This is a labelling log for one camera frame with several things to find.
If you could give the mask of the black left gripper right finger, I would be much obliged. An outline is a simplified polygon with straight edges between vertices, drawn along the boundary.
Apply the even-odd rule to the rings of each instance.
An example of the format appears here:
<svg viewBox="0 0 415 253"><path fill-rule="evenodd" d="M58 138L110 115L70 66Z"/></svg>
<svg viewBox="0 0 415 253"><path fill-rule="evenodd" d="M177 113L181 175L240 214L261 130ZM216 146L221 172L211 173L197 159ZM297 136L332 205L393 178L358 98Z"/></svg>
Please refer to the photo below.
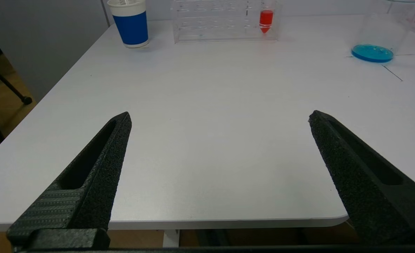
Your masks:
<svg viewBox="0 0 415 253"><path fill-rule="evenodd" d="M415 181L331 115L315 110L308 122L362 242L415 245Z"/></svg>

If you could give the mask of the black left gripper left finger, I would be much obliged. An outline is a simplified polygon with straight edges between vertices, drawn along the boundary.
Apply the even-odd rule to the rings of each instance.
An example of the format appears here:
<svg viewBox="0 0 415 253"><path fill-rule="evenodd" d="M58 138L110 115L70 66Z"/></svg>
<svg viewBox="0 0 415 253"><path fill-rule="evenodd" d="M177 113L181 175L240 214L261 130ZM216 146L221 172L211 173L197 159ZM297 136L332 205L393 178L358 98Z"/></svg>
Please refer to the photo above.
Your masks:
<svg viewBox="0 0 415 253"><path fill-rule="evenodd" d="M128 112L103 126L7 230L14 251L108 250L108 224L131 129Z"/></svg>

